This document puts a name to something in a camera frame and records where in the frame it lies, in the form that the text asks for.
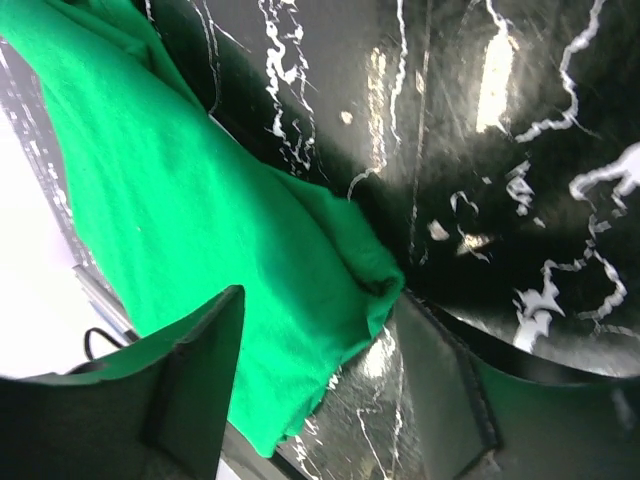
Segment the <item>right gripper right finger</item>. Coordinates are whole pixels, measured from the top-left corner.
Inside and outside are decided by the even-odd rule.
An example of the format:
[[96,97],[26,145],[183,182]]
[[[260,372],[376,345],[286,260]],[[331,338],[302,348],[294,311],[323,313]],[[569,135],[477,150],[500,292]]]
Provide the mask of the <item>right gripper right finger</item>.
[[638,478],[638,378],[540,359],[408,294],[394,320],[428,478]]

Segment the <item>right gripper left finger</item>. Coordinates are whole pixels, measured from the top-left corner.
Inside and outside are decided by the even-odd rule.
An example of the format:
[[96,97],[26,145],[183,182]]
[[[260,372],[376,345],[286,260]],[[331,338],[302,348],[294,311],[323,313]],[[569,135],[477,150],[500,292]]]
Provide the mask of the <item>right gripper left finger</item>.
[[245,314],[233,285],[67,374],[1,382],[5,479],[212,479]]

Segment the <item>green t shirt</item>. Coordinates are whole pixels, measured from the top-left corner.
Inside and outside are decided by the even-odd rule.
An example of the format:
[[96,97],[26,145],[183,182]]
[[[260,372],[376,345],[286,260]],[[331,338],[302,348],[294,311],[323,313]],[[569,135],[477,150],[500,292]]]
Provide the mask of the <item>green t shirt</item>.
[[76,233],[146,336],[230,285],[245,320],[229,421],[263,457],[298,435],[404,285],[358,206],[216,125],[128,1],[5,1],[37,74]]

